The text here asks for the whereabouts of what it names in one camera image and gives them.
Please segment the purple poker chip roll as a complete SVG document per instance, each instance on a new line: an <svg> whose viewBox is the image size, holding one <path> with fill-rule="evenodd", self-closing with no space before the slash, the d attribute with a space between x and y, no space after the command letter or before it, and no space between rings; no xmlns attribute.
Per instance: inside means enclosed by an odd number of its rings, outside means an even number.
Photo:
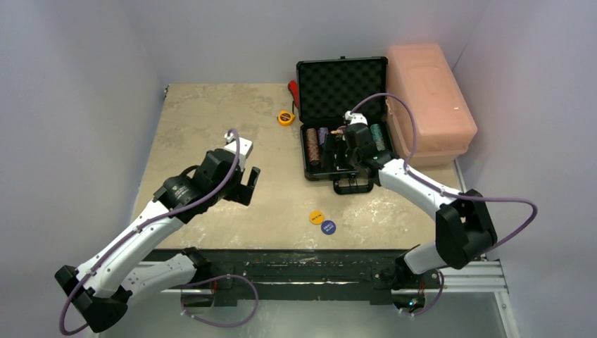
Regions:
<svg viewBox="0 0 597 338"><path fill-rule="evenodd" d="M326 137L328 134L329 134L329 130L327 127L320 127L317 129L318 144L320 146L323 146L325 144Z"/></svg>

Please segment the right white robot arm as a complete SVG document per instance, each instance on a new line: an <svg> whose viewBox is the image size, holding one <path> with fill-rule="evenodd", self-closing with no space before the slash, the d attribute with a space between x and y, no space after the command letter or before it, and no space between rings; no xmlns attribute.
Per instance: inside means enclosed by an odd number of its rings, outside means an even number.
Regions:
<svg viewBox="0 0 597 338"><path fill-rule="evenodd" d="M442 267L461 269L497 242L482 195L465 193L421 175L394 152L379 150L370 128L356 123L330 132L324 145L342 142L339 158L363 171L379 187L400 194L435 222L435 238L400 255L394 282L406 287L424 273Z"/></svg>

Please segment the yellow big blind button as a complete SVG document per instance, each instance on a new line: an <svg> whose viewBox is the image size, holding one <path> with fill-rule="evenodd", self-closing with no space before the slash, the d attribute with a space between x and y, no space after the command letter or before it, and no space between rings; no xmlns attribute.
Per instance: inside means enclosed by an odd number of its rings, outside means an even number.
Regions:
<svg viewBox="0 0 597 338"><path fill-rule="evenodd" d="M313 225L321 225L325 221L325 216L322 211L315 210L310 213L309 221Z"/></svg>

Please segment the red black chip roll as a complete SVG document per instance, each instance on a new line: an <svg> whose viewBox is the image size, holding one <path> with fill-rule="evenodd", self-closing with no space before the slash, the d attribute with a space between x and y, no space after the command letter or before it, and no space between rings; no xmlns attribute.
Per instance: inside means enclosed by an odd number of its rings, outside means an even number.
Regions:
<svg viewBox="0 0 597 338"><path fill-rule="evenodd" d="M311 166L317 167L321 163L320 150L317 145L308 147L308 162Z"/></svg>

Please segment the blue small blind button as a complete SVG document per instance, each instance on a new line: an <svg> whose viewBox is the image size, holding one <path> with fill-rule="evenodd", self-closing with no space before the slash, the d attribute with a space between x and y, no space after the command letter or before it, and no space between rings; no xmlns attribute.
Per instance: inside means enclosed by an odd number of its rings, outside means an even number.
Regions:
<svg viewBox="0 0 597 338"><path fill-rule="evenodd" d="M325 235L332 235L336 232L337 225L332 220L325 220L322 222L320 229Z"/></svg>

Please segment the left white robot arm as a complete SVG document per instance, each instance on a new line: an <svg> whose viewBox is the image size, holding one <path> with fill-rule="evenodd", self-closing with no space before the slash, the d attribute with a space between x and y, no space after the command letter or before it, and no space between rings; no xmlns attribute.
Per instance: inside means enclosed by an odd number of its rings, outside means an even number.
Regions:
<svg viewBox="0 0 597 338"><path fill-rule="evenodd" d="M233 272L214 276L211 262L196 248L184 249L148 270L137 266L166 237L219 200L250 204L260 171L252 168L246 185L241 179L252 148L243 139L208 151L202 164L168 178L135 221L98 254L77 267L65 265L56 272L67 304L84 318L84 328L103 332L131 305L165 289L215 286L223 278L236 277Z"/></svg>

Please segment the black poker case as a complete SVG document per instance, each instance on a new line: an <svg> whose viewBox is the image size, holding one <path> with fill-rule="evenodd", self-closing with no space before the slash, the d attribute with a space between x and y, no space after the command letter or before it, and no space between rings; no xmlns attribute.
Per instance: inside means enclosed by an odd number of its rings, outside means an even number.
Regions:
<svg viewBox="0 0 597 338"><path fill-rule="evenodd" d="M296 64L296 82L300 99L298 119L301 122L300 140L303 152L303 174L309 181L330 181L339 195L364 194L374 187L372 178L356 170L352 173L338 171L338 152L346 152L346 142L330 133L326 139L337 141L335 171L328 175L322 171L322 146L319 145L321 163L313 167L308 162L306 130L327 127L332 130L346 127L344 114L355 109L362 113L368 125L379 124L386 144L393 145L386 123L387 106L383 97L374 98L363 106L363 99L384 92L387 88L388 60L383 56L365 58L337 58L330 60L299 61Z"/></svg>

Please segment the brown poker chip roll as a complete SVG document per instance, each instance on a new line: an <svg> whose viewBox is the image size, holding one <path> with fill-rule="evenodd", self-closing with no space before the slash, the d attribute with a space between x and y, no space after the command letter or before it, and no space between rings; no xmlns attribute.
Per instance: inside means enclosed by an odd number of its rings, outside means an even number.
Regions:
<svg viewBox="0 0 597 338"><path fill-rule="evenodd" d="M308 128L306 130L306 145L309 149L317 149L318 144L318 132L315 128Z"/></svg>

